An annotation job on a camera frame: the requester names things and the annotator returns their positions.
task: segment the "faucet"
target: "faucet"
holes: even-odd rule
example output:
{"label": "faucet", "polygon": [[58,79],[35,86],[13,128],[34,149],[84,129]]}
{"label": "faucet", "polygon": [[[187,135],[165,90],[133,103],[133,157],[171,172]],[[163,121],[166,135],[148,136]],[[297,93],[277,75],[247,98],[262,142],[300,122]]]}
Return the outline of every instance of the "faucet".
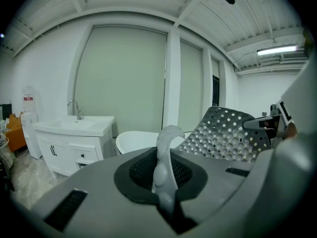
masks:
{"label": "faucet", "polygon": [[69,104],[71,104],[72,102],[76,103],[76,107],[77,107],[77,120],[81,120],[81,117],[80,117],[80,115],[79,115],[80,110],[78,109],[78,103],[77,103],[77,101],[71,100],[71,101],[69,101],[69,102],[67,103],[67,106],[69,106]]}

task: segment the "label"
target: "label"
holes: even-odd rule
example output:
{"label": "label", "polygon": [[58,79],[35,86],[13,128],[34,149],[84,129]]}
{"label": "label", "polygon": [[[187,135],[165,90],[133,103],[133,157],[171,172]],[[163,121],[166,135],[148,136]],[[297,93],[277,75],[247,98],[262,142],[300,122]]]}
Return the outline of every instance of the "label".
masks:
{"label": "label", "polygon": [[33,97],[24,97],[25,101],[33,101]]}

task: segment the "roller shade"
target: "roller shade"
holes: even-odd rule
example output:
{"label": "roller shade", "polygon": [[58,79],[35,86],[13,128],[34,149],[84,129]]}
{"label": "roller shade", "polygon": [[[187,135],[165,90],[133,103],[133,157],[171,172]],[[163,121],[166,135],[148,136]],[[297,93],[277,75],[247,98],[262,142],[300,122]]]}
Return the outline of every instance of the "roller shade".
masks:
{"label": "roller shade", "polygon": [[82,115],[114,116],[113,136],[159,132],[162,124],[166,35],[130,27],[94,28],[75,87]]}
{"label": "roller shade", "polygon": [[178,126],[192,131],[202,118],[203,57],[202,50],[185,42],[181,48],[181,86]]}

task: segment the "fluorescent light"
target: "fluorescent light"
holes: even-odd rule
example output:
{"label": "fluorescent light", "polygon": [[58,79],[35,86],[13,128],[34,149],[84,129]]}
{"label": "fluorescent light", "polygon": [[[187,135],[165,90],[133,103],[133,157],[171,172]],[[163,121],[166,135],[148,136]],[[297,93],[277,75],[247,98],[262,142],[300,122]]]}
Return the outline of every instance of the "fluorescent light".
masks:
{"label": "fluorescent light", "polygon": [[292,46],[283,46],[283,47],[275,47],[265,50],[258,50],[258,56],[268,55],[268,54],[274,54],[274,53],[281,53],[281,52],[290,52],[290,51],[296,51],[297,47]]}

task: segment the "white bathtub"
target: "white bathtub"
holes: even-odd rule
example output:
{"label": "white bathtub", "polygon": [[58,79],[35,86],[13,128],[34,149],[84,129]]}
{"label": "white bathtub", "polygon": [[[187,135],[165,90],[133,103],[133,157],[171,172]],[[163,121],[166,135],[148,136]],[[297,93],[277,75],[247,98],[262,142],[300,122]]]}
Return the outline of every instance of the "white bathtub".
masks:
{"label": "white bathtub", "polygon": [[[121,133],[115,143],[121,154],[144,149],[147,147],[154,147],[157,143],[158,133],[144,132],[144,131],[127,131]],[[171,148],[179,146],[184,141],[184,138],[177,137],[170,145]]]}

